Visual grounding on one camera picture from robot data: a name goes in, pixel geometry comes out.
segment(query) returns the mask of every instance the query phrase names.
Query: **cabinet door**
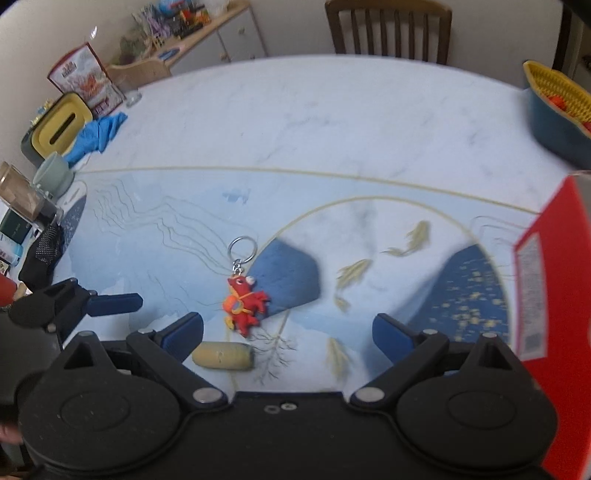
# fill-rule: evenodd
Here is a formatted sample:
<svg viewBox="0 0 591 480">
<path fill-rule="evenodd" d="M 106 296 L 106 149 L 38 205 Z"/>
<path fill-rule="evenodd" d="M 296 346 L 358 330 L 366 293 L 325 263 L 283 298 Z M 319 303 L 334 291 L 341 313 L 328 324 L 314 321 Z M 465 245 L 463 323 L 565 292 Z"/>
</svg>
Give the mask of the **cabinet door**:
<svg viewBox="0 0 591 480">
<path fill-rule="evenodd" d="M 244 10 L 236 18 L 218 29 L 230 61 L 252 60 L 266 57 L 251 10 Z"/>
<path fill-rule="evenodd" d="M 205 37 L 170 67 L 170 73 L 180 75 L 193 70 L 228 63 L 228 54 L 216 32 Z"/>
</svg>

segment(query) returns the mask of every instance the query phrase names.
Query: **red keychain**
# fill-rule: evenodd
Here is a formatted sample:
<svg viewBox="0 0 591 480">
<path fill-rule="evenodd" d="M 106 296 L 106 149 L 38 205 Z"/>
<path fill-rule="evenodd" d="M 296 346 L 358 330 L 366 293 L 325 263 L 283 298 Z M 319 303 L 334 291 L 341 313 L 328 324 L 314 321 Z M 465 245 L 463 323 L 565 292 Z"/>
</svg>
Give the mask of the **red keychain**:
<svg viewBox="0 0 591 480">
<path fill-rule="evenodd" d="M 232 256 L 232 247 L 240 240 L 249 240 L 254 248 L 252 254 L 245 260 L 234 259 Z M 230 295 L 226 297 L 222 304 L 224 312 L 228 314 L 224 318 L 226 326 L 230 330 L 238 328 L 243 337 L 248 337 L 250 327 L 259 326 L 256 318 L 257 313 L 265 314 L 267 312 L 266 301 L 269 297 L 263 291 L 252 291 L 255 284 L 254 277 L 245 277 L 242 275 L 244 269 L 242 264 L 250 262 L 256 255 L 256 241 L 249 236 L 239 236 L 228 246 L 228 256 L 232 260 L 233 275 L 228 278 Z"/>
</svg>

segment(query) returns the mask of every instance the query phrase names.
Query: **white wall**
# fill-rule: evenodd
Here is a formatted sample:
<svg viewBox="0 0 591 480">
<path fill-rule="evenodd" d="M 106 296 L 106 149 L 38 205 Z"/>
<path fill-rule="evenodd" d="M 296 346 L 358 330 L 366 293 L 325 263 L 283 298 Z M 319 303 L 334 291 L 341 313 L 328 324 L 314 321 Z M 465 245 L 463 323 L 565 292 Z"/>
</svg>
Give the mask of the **white wall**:
<svg viewBox="0 0 591 480">
<path fill-rule="evenodd" d="M 20 143 L 30 120 L 47 99 L 60 92 L 47 80 L 51 67 L 65 53 L 99 31 L 93 46 L 105 51 L 125 31 L 130 12 L 147 0 L 18 0 L 0 17 L 0 161 L 28 177 L 35 168 L 21 153 Z"/>
<path fill-rule="evenodd" d="M 450 65 L 518 86 L 524 60 L 552 65 L 559 0 L 440 1 L 453 10 Z M 324 0 L 251 2 L 270 55 L 334 53 Z"/>
<path fill-rule="evenodd" d="M 272 56 L 333 53 L 324 0 L 251 0 Z M 558 0 L 445 0 L 453 8 L 451 65 L 515 85 L 521 63 L 552 64 Z M 0 161 L 32 176 L 20 141 L 36 109 L 59 93 L 46 79 L 51 66 L 85 41 L 95 25 L 99 55 L 148 0 L 18 0 L 0 17 Z"/>
</svg>

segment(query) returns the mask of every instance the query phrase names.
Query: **red box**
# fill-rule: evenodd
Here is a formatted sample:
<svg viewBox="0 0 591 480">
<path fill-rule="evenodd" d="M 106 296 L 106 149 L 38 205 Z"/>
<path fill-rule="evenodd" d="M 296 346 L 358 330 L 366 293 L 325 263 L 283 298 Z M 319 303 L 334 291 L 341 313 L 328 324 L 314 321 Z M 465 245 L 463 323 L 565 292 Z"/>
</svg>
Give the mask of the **red box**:
<svg viewBox="0 0 591 480">
<path fill-rule="evenodd" d="M 515 246 L 517 355 L 554 404 L 544 467 L 581 480 L 591 453 L 591 175 L 565 179 Z"/>
</svg>

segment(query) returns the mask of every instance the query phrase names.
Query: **chair backrest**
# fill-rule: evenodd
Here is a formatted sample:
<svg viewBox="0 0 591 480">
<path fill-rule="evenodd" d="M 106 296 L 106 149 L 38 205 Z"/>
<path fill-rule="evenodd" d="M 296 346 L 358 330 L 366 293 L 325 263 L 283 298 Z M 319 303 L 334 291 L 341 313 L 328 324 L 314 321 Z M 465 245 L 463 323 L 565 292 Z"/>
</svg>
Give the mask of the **chair backrest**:
<svg viewBox="0 0 591 480">
<path fill-rule="evenodd" d="M 135 61 L 129 65 L 107 65 L 107 74 L 114 84 L 124 77 L 133 88 L 139 88 L 171 76 L 169 68 L 158 57 Z"/>
<path fill-rule="evenodd" d="M 374 27 L 371 11 L 379 11 L 381 54 L 388 55 L 388 34 L 386 29 L 386 12 L 394 12 L 394 54 L 402 56 L 402 32 L 400 13 L 408 14 L 408 57 L 415 58 L 415 14 L 423 16 L 423 61 L 428 61 L 429 55 L 429 16 L 439 18 L 439 42 L 437 46 L 437 63 L 445 65 L 449 52 L 449 37 L 452 30 L 452 10 L 432 0 L 328 0 L 325 3 L 330 32 L 335 44 L 335 52 L 346 53 L 343 28 L 339 13 L 350 11 L 351 27 L 353 31 L 353 45 L 355 53 L 361 54 L 359 41 L 359 27 L 357 10 L 365 11 L 365 27 L 368 39 L 368 54 L 375 55 Z"/>
</svg>

